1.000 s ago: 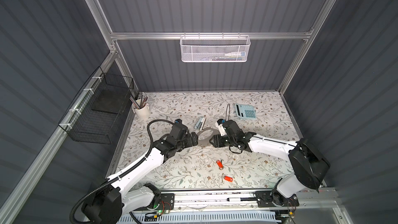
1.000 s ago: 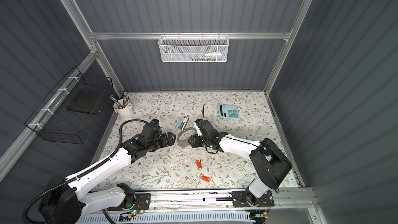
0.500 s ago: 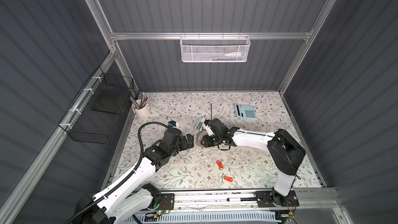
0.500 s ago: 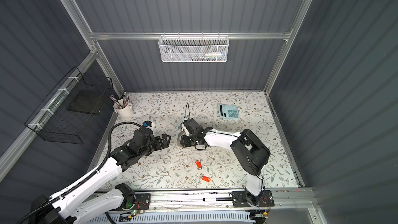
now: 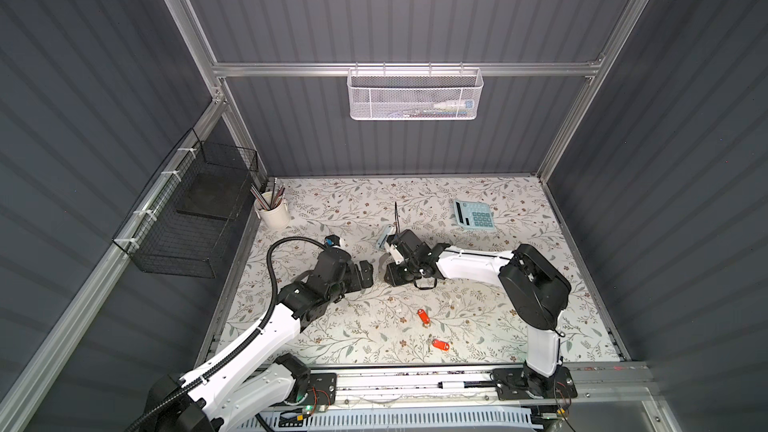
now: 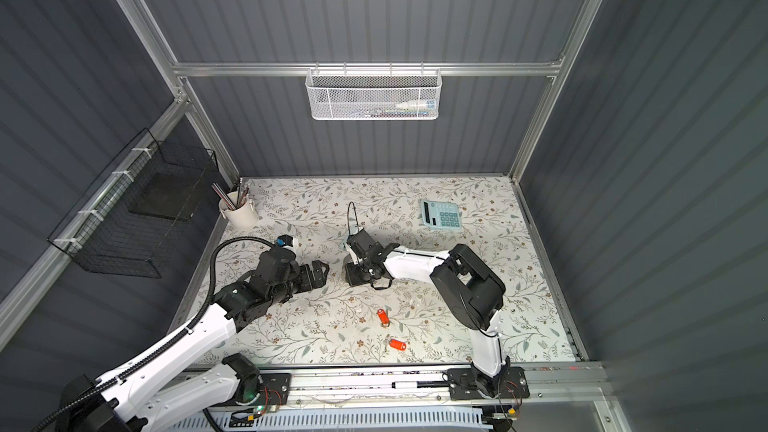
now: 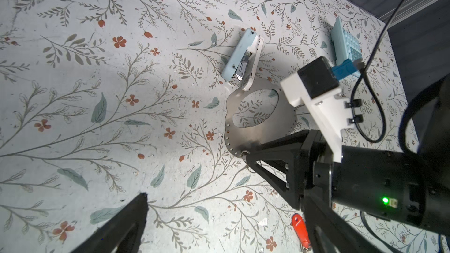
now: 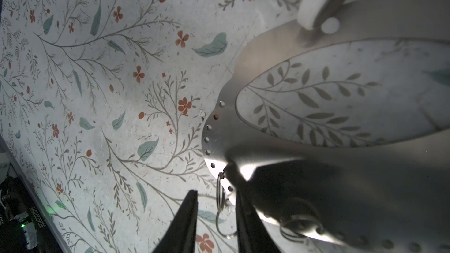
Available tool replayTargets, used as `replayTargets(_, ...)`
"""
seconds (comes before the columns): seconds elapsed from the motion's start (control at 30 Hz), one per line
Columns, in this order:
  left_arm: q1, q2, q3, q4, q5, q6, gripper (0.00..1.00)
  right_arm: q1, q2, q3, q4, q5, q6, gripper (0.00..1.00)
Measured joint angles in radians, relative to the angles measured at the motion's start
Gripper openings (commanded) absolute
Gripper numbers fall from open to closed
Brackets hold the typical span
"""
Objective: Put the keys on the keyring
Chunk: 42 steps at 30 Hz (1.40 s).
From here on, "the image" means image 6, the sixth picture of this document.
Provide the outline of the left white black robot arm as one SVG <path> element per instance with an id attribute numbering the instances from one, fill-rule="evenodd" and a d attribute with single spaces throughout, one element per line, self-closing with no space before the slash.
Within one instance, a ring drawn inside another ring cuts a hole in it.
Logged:
<path id="1" fill-rule="evenodd" d="M 192 319 L 153 346 L 98 377 L 85 376 L 62 391 L 57 431 L 163 431 L 205 409 L 233 402 L 263 410 L 277 389 L 241 353 L 183 383 L 189 365 L 235 336 L 268 309 L 298 293 L 325 286 L 328 264 L 300 265 L 286 247 L 266 250 L 256 269 L 208 298 Z"/>

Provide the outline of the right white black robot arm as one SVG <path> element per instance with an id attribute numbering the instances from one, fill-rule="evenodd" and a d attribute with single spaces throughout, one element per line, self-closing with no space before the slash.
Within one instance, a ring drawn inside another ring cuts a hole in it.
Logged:
<path id="1" fill-rule="evenodd" d="M 361 230 L 347 238 L 350 262 L 344 266 L 351 286 L 387 289 L 396 281 L 411 280 L 435 287 L 448 310 L 470 330 L 472 366 L 490 380 L 506 366 L 499 334 L 499 313 L 506 285 L 467 245 L 447 251 L 421 251 L 396 243 L 386 246 Z M 387 284 L 379 286 L 380 280 Z"/>

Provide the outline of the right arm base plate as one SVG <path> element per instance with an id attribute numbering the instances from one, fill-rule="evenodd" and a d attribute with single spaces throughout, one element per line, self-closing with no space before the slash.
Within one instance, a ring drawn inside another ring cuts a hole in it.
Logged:
<path id="1" fill-rule="evenodd" d="M 494 377 L 486 376 L 475 367 L 451 368 L 444 373 L 449 394 L 454 401 L 480 399 L 528 399 L 530 390 L 524 369 L 503 366 Z"/>

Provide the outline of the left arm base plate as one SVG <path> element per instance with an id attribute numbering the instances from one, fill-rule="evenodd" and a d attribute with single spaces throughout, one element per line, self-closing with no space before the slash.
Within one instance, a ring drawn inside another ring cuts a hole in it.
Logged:
<path id="1" fill-rule="evenodd" d="M 287 404 L 292 375 L 289 373 L 260 374 L 241 380 L 228 405 L 283 406 Z"/>

